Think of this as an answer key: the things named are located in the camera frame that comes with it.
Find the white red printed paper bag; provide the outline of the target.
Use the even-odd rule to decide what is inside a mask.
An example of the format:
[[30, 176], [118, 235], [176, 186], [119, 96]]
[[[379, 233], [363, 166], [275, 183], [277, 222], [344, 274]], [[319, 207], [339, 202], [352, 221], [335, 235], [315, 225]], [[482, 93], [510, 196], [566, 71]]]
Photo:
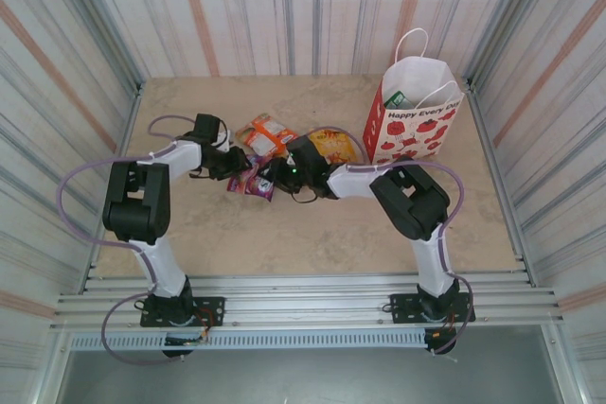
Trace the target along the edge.
[[[403, 42], [416, 32], [424, 39], [429, 38], [421, 27], [402, 35], [365, 123], [363, 143], [373, 164], [438, 154], [464, 98], [445, 61], [428, 58], [424, 52], [408, 57], [400, 55]], [[401, 91], [415, 108], [385, 109], [383, 103], [397, 91]]]

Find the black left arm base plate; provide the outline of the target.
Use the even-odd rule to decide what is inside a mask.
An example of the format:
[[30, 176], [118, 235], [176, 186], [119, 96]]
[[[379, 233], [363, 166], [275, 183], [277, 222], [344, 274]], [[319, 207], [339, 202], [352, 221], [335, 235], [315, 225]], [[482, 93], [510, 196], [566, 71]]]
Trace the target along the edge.
[[136, 300], [143, 327], [214, 327], [223, 325], [223, 297], [160, 298]]

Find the purple snack pouch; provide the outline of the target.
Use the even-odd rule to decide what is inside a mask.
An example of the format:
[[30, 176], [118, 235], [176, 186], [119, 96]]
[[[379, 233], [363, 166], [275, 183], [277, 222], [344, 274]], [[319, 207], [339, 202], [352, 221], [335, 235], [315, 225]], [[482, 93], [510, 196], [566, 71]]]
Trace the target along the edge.
[[251, 172], [245, 179], [244, 194], [261, 197], [270, 202], [274, 195], [274, 182], [270, 180], [265, 170]]
[[250, 163], [250, 167], [242, 173], [231, 177], [228, 181], [226, 190], [242, 195], [252, 195], [252, 184], [255, 181], [258, 173], [258, 156], [256, 154], [248, 154], [246, 156]]

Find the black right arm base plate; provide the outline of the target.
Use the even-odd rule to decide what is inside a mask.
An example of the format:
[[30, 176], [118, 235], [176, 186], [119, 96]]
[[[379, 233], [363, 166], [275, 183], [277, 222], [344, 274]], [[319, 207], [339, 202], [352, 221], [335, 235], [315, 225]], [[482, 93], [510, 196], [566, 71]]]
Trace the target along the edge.
[[470, 309], [470, 295], [456, 292], [451, 295], [434, 297], [424, 291], [397, 293], [388, 297], [383, 311], [390, 314], [394, 324], [437, 324], [452, 317], [456, 323], [463, 323], [470, 315], [470, 322], [476, 320], [475, 311]]

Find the yellow snack bag red print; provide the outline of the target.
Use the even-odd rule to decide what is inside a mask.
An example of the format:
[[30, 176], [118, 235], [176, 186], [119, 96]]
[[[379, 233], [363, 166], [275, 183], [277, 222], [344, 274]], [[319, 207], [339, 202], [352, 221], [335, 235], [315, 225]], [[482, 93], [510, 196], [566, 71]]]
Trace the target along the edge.
[[308, 137], [329, 164], [354, 163], [358, 159], [354, 143], [344, 132], [322, 129], [310, 132]]

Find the aluminium rail frame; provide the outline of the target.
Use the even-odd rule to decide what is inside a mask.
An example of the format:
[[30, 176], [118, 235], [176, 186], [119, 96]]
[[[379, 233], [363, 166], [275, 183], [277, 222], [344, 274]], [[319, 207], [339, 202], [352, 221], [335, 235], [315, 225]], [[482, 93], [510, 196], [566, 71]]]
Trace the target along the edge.
[[[562, 321], [555, 292], [531, 285], [523, 270], [471, 272], [476, 325], [549, 325]], [[369, 328], [390, 325], [383, 312], [389, 295], [416, 289], [413, 273], [316, 276], [206, 276], [190, 280], [197, 296], [226, 300], [224, 329]], [[113, 315], [118, 301], [143, 291], [141, 278], [91, 278], [79, 295], [60, 297], [50, 328], [92, 332], [135, 331], [140, 314], [131, 304]]]

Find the green snack pack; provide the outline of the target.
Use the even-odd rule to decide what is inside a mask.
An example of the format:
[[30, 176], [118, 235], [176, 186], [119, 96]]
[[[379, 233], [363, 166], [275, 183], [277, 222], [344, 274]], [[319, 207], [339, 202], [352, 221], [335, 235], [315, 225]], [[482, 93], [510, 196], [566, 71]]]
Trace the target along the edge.
[[415, 108], [415, 105], [401, 91], [395, 92], [383, 105], [387, 110], [409, 110]]

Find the orange chips bag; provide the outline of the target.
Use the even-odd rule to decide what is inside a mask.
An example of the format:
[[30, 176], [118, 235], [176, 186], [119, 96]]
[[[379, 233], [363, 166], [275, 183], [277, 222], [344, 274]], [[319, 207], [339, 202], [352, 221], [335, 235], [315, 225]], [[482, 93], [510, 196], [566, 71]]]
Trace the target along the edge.
[[273, 119], [269, 114], [258, 115], [236, 132], [236, 137], [245, 145], [251, 146], [257, 139], [267, 139], [272, 144], [280, 144], [280, 135], [285, 127]]
[[283, 153], [298, 134], [279, 123], [255, 124], [245, 144], [258, 156]]

